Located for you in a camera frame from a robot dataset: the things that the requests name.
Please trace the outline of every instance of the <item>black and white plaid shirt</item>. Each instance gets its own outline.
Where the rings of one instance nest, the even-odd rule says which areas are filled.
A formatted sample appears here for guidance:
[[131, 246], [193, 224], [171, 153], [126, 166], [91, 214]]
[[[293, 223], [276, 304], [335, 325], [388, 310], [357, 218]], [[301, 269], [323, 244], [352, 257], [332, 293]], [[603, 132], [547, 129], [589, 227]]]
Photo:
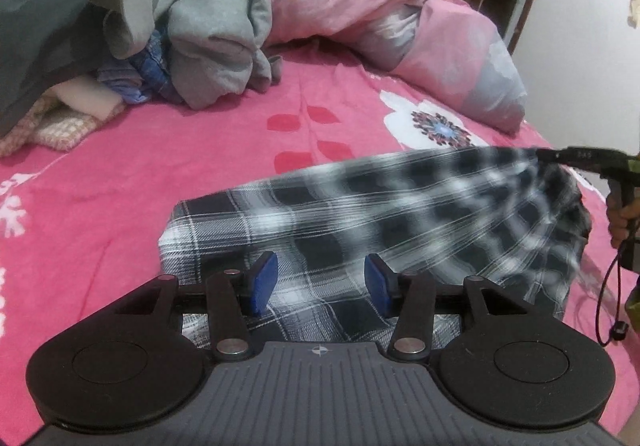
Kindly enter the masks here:
[[[462, 283], [480, 274], [561, 317], [590, 219], [574, 179], [534, 150], [393, 153], [303, 169], [181, 202], [160, 238], [162, 268], [181, 283], [247, 268], [274, 251], [280, 275], [257, 340], [388, 344], [364, 283], [372, 252], [396, 272]], [[434, 346], [457, 333], [440, 317]], [[204, 317], [184, 333], [208, 343]]]

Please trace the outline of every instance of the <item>pink comforter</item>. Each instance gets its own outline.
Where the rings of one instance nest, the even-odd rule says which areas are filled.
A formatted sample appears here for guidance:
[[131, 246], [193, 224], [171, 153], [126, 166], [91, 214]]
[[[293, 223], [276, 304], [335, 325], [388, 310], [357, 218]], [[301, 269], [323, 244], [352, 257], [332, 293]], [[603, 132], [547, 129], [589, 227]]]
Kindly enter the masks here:
[[[400, 7], [421, 10], [410, 50], [385, 69], [462, 114], [507, 133], [524, 116], [526, 92], [495, 25], [461, 0], [271, 0], [265, 45], [324, 36], [348, 46]], [[374, 50], [392, 50], [381, 41]]]

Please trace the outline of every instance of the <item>bed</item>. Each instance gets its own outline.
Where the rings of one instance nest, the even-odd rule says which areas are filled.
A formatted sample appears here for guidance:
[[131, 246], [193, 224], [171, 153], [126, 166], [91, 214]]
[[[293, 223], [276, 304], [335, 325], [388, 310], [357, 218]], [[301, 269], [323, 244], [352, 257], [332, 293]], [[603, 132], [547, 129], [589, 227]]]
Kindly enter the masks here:
[[[30, 355], [158, 274], [158, 238], [180, 200], [316, 164], [460, 140], [547, 146], [526, 121], [507, 136], [336, 42], [310, 38], [277, 52], [283, 78], [264, 93], [230, 94], [199, 112], [141, 105], [69, 153], [29, 146], [0, 160], [0, 438], [9, 446], [41, 424], [24, 382]], [[416, 123], [415, 112], [431, 124]], [[446, 127], [444, 139], [434, 120]], [[593, 229], [564, 322], [594, 338], [597, 293], [614, 251], [604, 198], [572, 173]], [[625, 272], [623, 297], [634, 285]], [[608, 314], [613, 292], [614, 280]], [[615, 434], [640, 394], [638, 338], [631, 333], [607, 352], [617, 381], [601, 423]]]

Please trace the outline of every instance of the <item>gray ribbed platform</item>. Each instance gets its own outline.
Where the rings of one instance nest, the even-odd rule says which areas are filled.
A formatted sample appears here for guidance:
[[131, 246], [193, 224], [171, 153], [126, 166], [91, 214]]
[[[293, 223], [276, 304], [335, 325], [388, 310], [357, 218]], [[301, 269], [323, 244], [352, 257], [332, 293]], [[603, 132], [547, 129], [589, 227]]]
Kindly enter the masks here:
[[218, 366], [180, 412], [143, 430], [83, 436], [49, 428], [33, 446], [613, 446], [595, 424], [555, 434], [492, 428], [459, 410], [426, 369], [376, 346], [268, 343]]

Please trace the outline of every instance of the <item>screw head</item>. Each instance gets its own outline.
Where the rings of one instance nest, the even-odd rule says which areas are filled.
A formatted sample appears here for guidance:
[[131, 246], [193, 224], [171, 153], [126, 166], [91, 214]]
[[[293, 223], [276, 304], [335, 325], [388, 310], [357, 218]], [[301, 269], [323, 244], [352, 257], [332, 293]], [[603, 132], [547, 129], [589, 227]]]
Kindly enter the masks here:
[[249, 350], [249, 344], [238, 338], [227, 338], [218, 342], [216, 348], [218, 352], [225, 356], [237, 356]]
[[403, 354], [417, 354], [425, 349], [424, 341], [418, 338], [400, 338], [394, 343], [394, 348]]

